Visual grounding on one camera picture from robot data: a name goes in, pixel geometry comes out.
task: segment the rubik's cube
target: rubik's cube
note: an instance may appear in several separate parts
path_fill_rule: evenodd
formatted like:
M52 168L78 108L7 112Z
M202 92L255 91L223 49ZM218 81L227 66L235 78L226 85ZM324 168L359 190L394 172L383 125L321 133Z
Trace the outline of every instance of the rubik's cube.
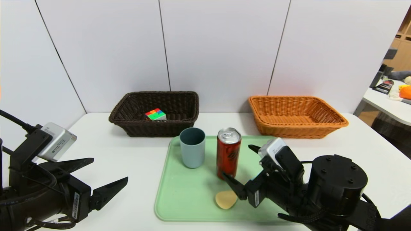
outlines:
M166 114L158 108L147 112L145 115L149 120L167 120Z

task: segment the can lid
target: can lid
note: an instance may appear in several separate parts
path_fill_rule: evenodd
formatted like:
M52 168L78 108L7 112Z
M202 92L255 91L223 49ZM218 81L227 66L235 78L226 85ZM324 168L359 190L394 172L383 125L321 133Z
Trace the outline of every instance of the can lid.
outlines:
M223 128L218 132L218 139L223 143L233 144L241 140L241 134L234 128Z

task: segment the white wall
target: white wall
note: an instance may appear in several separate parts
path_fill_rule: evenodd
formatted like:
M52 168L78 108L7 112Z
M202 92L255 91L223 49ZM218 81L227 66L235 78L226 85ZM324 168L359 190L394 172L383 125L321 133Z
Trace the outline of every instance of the white wall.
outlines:
M266 95L289 0L160 0L171 90L200 112L248 111Z
M33 0L1 1L1 86L0 108L31 125L69 128L85 115ZM24 141L18 125L0 126L4 146Z
M352 113L411 1L292 0L285 28L289 0L38 3L87 112L170 87L197 91L201 112L248 111L270 87Z
M170 90L157 0L37 0L86 111Z
M410 3L292 0L269 95L313 95L354 112Z

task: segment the desk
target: desk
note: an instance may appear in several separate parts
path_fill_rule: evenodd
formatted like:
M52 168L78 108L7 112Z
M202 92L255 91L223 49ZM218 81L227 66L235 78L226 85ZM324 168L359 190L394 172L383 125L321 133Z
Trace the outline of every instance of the desk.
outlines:
M285 139L285 142L301 161L333 154L353 159L368 175L364 192L378 206L382 217L392 217L411 203L411 161L354 115L343 116L350 125L323 139ZM61 160L94 157L93 164L73 173L92 189L125 176L129 176L128 185L102 210L92 211L73 231L308 230L294 223L270 226L159 220L154 214L154 202L171 138L131 138L109 123L108 117L109 113L90 113L73 125L70 131L77 135L77 142ZM251 113L200 113L195 127L203 129L206 135L216 135L223 127L234 127L243 135L259 135ZM310 166L304 167L307 181Z
M394 80L393 88L398 88L399 85L403 85L404 82ZM372 105L378 110L389 115L396 121L411 126L411 105L388 99L388 95L381 92L377 92L371 88L368 88L365 92L362 102L358 105L355 115L359 115L365 107L365 103Z

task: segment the can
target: can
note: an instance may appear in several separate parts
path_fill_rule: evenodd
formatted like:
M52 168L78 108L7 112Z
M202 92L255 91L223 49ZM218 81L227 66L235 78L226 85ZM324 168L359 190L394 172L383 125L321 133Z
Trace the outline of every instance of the can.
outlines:
M217 176L223 178L223 172L236 176L238 156L240 154L241 134L234 128L224 128L217 135Z

